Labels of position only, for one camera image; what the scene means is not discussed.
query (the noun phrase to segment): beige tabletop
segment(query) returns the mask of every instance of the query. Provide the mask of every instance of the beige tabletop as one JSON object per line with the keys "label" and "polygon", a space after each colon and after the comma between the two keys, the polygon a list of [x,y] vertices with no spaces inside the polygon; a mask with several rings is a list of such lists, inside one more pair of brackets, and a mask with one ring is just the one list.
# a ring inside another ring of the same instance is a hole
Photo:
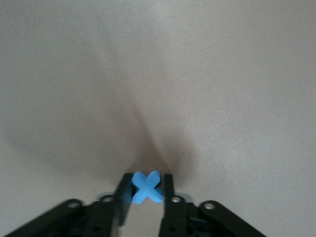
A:
{"label": "beige tabletop", "polygon": [[[0,2],[0,236],[127,171],[316,233],[316,1]],[[132,205],[122,237],[156,237]]]}

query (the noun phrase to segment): blue cross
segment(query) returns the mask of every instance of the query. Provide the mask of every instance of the blue cross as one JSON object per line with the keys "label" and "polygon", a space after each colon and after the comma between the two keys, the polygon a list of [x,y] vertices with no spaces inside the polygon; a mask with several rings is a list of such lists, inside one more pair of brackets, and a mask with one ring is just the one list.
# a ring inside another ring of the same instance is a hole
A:
{"label": "blue cross", "polygon": [[138,188],[137,193],[133,197],[134,203],[140,204],[146,197],[149,197],[154,202],[162,201],[162,190],[156,188],[160,183],[160,173],[158,171],[151,172],[148,177],[138,171],[134,173],[132,182]]}

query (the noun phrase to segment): table surface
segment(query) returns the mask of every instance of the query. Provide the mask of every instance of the table surface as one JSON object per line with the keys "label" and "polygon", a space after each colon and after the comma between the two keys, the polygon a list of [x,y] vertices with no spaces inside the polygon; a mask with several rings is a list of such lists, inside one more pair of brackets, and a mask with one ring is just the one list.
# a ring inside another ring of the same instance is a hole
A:
{"label": "table surface", "polygon": [[[0,236],[127,171],[316,232],[316,1],[1,1]],[[132,205],[123,237],[158,236]]]}

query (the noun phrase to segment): metal bolt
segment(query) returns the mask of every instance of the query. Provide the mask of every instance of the metal bolt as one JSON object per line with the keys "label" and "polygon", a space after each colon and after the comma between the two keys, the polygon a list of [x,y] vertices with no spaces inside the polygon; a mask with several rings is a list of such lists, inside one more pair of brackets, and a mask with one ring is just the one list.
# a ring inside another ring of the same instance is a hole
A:
{"label": "metal bolt", "polygon": [[209,202],[207,202],[206,204],[204,204],[204,207],[207,209],[207,210],[212,210],[215,208],[215,206]]}
{"label": "metal bolt", "polygon": [[67,205],[67,207],[69,207],[69,208],[76,208],[76,207],[78,207],[80,204],[79,204],[79,202],[71,202],[71,203],[69,203],[68,205]]}
{"label": "metal bolt", "polygon": [[113,201],[113,197],[111,197],[111,196],[107,196],[107,197],[102,199],[102,202],[110,202],[110,201]]}
{"label": "metal bolt", "polygon": [[172,201],[172,202],[181,202],[181,199],[180,199],[179,197],[175,196],[175,197],[173,197],[173,198],[171,199],[171,201]]}

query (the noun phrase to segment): blue foam piece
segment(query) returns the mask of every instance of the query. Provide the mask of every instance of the blue foam piece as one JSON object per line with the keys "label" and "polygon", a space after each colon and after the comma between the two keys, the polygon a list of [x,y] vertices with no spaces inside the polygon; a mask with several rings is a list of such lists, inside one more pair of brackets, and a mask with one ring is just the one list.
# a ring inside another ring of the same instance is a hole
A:
{"label": "blue foam piece", "polygon": [[160,180],[161,177],[158,171],[151,172],[148,177],[140,171],[134,173],[132,182],[138,188],[138,191],[133,197],[133,202],[140,204],[146,197],[149,197],[154,202],[162,202],[162,190],[156,188]]}

